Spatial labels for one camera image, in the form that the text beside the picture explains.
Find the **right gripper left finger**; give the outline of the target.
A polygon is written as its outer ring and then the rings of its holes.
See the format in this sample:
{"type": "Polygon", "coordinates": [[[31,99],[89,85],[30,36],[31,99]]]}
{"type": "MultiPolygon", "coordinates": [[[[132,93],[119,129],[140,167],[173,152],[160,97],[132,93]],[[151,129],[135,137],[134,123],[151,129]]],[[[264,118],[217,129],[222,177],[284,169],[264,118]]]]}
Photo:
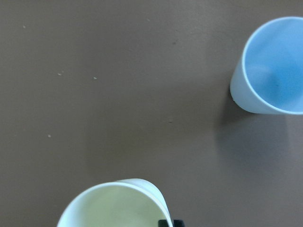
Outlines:
{"type": "Polygon", "coordinates": [[[167,220],[164,220],[164,219],[159,220],[158,227],[169,227],[167,220]]]}

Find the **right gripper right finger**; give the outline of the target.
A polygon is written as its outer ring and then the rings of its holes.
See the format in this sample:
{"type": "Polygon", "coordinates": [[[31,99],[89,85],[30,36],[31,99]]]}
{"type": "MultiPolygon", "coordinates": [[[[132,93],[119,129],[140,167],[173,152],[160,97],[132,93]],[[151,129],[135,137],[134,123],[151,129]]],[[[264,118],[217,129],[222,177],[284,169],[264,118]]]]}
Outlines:
{"type": "Polygon", "coordinates": [[[180,219],[174,219],[173,226],[174,227],[184,227],[184,221],[180,220],[180,219]]]}

